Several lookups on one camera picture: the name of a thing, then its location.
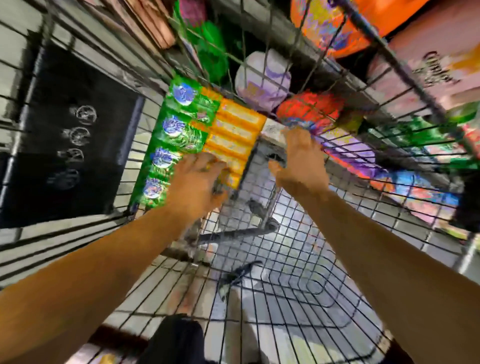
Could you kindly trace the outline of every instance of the left hand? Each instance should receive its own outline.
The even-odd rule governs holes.
[[[164,209],[181,219],[186,226],[220,207],[227,199],[226,191],[214,194],[213,185],[227,168],[210,153],[186,154],[174,167]]]

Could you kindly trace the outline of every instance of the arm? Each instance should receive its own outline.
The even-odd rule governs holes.
[[[152,260],[224,201],[226,194],[212,195],[212,187],[225,164],[212,159],[207,153],[186,156],[164,207],[4,289],[0,363],[65,363]]]
[[[277,184],[308,212],[413,361],[477,362],[480,287],[330,191],[322,152],[308,132],[286,137],[287,167],[270,162]]]

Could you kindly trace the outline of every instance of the left arm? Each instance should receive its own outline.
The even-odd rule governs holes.
[[[165,206],[4,289],[0,363],[65,363],[152,260],[225,200],[226,194],[212,194],[225,164],[212,162],[207,153],[186,156],[176,166]]]

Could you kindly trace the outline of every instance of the hand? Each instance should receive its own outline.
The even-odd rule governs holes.
[[[324,154],[310,133],[301,128],[286,130],[287,167],[282,168],[276,161],[268,163],[276,184],[290,195],[305,191],[327,192],[329,179],[325,170]]]
[[[174,167],[164,209],[181,219],[186,227],[220,207],[227,192],[212,193],[220,173],[227,168],[210,153],[187,154]]]

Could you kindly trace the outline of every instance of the right arm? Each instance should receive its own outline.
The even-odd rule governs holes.
[[[479,361],[480,287],[356,211],[328,188],[318,145],[287,132],[276,183],[317,224],[349,275],[415,364]]]

